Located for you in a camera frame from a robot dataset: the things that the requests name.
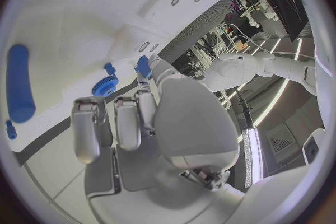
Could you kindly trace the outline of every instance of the blue object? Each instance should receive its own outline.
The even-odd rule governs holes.
[[[108,97],[115,91],[115,86],[118,82],[119,80],[116,76],[105,77],[93,87],[92,94],[94,96]]]
[[[135,70],[140,72],[143,77],[150,77],[152,75],[150,67],[148,66],[148,58],[146,56],[140,57],[138,66],[135,68]]]
[[[10,120],[6,121],[7,125],[7,134],[10,140],[13,140],[17,137],[16,131],[14,126],[12,125],[12,122]]]
[[[112,76],[115,74],[115,68],[112,66],[111,63],[107,63],[104,65],[104,69],[107,71],[107,73]]]
[[[8,52],[6,95],[10,119],[17,123],[29,120],[35,110],[29,73],[29,52],[23,45],[14,45]]]

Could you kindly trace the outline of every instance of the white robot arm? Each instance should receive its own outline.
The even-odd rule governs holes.
[[[315,62],[300,62],[259,52],[255,56],[243,53],[223,54],[204,72],[204,81],[211,91],[220,91],[249,82],[255,75],[274,74],[302,84],[316,96]]]

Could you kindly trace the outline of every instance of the air vent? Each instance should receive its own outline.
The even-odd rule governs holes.
[[[270,145],[272,146],[274,154],[278,154],[296,142],[293,134],[284,124],[270,131],[267,135],[267,138]]]

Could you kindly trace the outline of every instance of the blue plastic part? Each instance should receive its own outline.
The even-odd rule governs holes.
[[[109,76],[99,81],[92,89],[94,96],[108,97],[115,91],[115,86],[119,80],[116,76]]]
[[[143,77],[150,77],[152,75],[150,67],[148,66],[148,58],[146,56],[140,57],[138,66],[135,68],[135,70],[140,72]]]
[[[104,65],[104,69],[107,71],[107,73],[112,76],[115,74],[115,68],[112,66],[111,63],[107,63]]]
[[[14,126],[12,125],[12,122],[10,120],[6,121],[6,125],[7,125],[8,138],[10,140],[15,139],[17,137],[17,134]]]
[[[23,45],[14,45],[8,52],[6,95],[10,119],[17,123],[26,122],[35,113],[29,72],[29,52]]]

